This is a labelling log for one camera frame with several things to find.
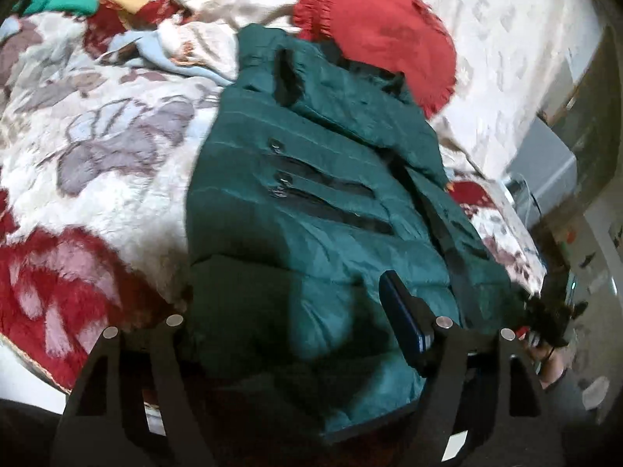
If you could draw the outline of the dark green puffer jacket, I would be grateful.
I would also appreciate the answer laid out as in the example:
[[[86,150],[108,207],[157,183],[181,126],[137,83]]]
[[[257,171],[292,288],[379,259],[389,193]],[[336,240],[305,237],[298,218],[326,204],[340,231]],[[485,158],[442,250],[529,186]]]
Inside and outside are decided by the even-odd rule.
[[[524,291],[447,192],[402,76],[258,24],[238,45],[187,193],[193,344],[222,418],[346,433],[423,388],[384,272],[485,332],[521,316]]]

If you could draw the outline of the grey window sill ledge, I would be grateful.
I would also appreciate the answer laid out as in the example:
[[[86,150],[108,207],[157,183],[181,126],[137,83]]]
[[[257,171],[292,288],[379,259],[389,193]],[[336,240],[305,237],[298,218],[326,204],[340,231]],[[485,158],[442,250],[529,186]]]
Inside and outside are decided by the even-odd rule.
[[[540,117],[534,118],[504,184],[526,226],[552,212],[574,193],[577,158]]]

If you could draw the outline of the floral red white blanket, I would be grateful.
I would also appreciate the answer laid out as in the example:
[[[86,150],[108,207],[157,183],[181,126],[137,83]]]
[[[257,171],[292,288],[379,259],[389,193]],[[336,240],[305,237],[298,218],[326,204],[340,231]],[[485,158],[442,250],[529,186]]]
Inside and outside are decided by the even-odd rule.
[[[185,199],[225,82],[148,61],[129,32],[93,58],[86,21],[1,27],[1,340],[73,387],[100,332],[189,297]]]

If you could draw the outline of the light blue cloth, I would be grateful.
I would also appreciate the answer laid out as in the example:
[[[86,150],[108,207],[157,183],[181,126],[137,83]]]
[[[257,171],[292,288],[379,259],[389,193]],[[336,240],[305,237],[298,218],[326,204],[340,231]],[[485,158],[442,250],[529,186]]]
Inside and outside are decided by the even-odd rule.
[[[218,86],[229,86],[232,83],[232,80],[211,68],[174,63],[165,54],[156,31],[126,31],[115,35],[107,52],[100,55],[97,62],[131,68],[151,68],[185,77],[204,77]]]

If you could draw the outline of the cream embroidered quilt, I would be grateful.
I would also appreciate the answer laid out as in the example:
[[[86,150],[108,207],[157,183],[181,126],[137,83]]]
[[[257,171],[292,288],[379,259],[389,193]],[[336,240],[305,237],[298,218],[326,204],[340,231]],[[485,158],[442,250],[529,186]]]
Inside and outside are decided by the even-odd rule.
[[[178,65],[238,74],[236,35],[258,23],[299,37],[298,0],[173,0],[190,14],[157,34]],[[590,0],[422,0],[457,53],[454,94],[431,118],[447,167],[504,175],[567,54],[591,31]]]

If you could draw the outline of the red heart ruffled pillow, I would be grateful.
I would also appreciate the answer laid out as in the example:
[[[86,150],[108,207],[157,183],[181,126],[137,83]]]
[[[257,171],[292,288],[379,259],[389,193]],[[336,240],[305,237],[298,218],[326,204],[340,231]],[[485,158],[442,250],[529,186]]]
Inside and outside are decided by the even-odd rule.
[[[302,39],[332,40],[348,60],[405,76],[427,118],[454,94],[454,42],[422,0],[298,0],[292,23]]]

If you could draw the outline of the bright green garment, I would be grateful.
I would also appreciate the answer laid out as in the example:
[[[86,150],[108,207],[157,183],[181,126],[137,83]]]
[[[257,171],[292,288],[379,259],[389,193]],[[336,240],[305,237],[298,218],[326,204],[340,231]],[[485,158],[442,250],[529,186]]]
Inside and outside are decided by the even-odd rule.
[[[19,0],[13,6],[12,12],[24,16],[57,12],[90,17],[98,9],[99,0]]]

